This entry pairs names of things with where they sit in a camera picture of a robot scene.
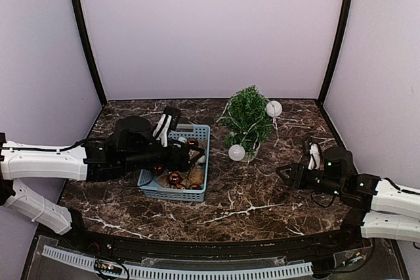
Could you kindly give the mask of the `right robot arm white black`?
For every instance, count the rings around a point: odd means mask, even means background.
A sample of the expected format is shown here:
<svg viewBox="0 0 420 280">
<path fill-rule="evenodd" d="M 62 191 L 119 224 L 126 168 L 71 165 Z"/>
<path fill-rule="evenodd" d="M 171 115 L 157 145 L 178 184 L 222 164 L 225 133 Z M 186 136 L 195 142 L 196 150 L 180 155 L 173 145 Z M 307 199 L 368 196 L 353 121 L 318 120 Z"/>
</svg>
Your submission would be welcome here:
<svg viewBox="0 0 420 280">
<path fill-rule="evenodd" d="M 290 188 L 328 194 L 350 207 L 335 234 L 340 249 L 350 249 L 361 238 L 419 242 L 419 190 L 357 173 L 352 153 L 339 146 L 319 152 L 312 144 L 308 157 L 307 165 L 277 167 L 276 174 Z"/>
</svg>

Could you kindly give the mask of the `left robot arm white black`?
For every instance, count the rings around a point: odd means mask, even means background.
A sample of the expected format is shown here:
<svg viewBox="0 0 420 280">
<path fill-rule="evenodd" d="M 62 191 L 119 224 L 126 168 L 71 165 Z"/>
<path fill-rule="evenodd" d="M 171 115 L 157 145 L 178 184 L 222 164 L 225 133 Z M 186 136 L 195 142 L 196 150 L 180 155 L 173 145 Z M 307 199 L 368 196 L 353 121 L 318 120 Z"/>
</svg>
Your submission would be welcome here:
<svg viewBox="0 0 420 280">
<path fill-rule="evenodd" d="M 177 119 L 165 114 L 155 127 L 149 120 L 130 116 L 117 121 L 105 138 L 86 138 L 68 147 L 34 148 L 1 135 L 1 206 L 11 208 L 66 239 L 78 251 L 93 245 L 80 213 L 61 207 L 31 190 L 23 178 L 64 178 L 106 182 L 137 170 L 187 171 L 191 146 L 169 139 Z"/>
</svg>

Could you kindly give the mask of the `white woven ball light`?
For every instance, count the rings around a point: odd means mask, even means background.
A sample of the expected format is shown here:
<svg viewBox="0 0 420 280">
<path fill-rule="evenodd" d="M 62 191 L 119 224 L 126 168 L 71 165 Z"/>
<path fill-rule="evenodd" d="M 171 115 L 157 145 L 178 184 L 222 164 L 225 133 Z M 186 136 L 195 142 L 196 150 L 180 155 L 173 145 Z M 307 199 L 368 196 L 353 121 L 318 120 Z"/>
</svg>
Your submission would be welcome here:
<svg viewBox="0 0 420 280">
<path fill-rule="evenodd" d="M 233 161 L 242 161 L 245 158 L 245 149 L 239 144 L 230 146 L 228 156 Z"/>
<path fill-rule="evenodd" d="M 282 114 L 282 105 L 278 101 L 269 101 L 266 105 L 266 113 L 271 118 L 277 118 Z"/>
</svg>

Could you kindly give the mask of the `small green christmas tree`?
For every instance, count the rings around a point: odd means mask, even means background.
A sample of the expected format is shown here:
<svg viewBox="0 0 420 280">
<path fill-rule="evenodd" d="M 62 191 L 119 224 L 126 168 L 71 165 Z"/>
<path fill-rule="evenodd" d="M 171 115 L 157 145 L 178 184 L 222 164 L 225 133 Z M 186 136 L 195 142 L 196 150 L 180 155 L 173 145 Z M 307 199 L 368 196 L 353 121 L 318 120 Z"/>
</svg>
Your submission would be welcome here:
<svg viewBox="0 0 420 280">
<path fill-rule="evenodd" d="M 236 92 L 226 103 L 217 123 L 228 130 L 227 146 L 239 144 L 245 152 L 265 143 L 272 132 L 272 118 L 266 113 L 268 98 L 255 86 Z"/>
</svg>

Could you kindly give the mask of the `white cotton boll sprig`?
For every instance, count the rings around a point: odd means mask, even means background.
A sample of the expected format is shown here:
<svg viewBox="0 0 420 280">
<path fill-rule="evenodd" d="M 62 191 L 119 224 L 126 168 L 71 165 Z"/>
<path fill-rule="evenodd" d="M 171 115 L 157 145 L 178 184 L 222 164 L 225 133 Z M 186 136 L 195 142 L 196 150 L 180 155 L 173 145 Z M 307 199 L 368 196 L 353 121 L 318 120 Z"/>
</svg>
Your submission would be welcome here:
<svg viewBox="0 0 420 280">
<path fill-rule="evenodd" d="M 206 162 L 206 160 L 207 160 L 207 158 L 206 158 L 206 156 L 205 155 L 202 155 L 198 160 L 197 160 L 197 164 L 199 164 L 199 165 L 202 165 L 202 164 L 205 164 L 205 162 Z"/>
</svg>

